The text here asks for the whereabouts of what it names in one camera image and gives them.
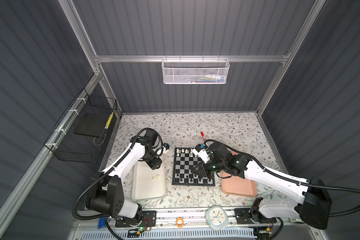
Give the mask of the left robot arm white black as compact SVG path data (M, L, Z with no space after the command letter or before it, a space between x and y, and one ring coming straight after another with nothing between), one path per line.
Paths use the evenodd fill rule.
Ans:
M143 162L151 171L161 169L161 156L169 149L159 133L151 128L143 128L131 138L126 150L76 199L72 215L81 221L99 218L122 218L128 224L139 224L143 218L140 204L127 200L123 192L123 181L138 162ZM78 204L86 197L86 208L98 212L97 215L82 216Z

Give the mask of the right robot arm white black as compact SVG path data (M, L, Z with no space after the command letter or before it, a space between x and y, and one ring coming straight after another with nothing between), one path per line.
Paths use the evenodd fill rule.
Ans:
M360 190L345 187L327 186L320 179L294 177L265 167L254 156L243 153L221 142L211 140L211 144L199 144L193 148L193 154L201 158L192 173L199 177L208 177L226 172L232 177L248 179L264 184L287 196L286 200L273 201L256 198L249 214L259 223L263 219L290 218L325 230L330 217L350 215L360 211L360 204L338 213L331 213L332 199L329 191L348 192L360 195Z

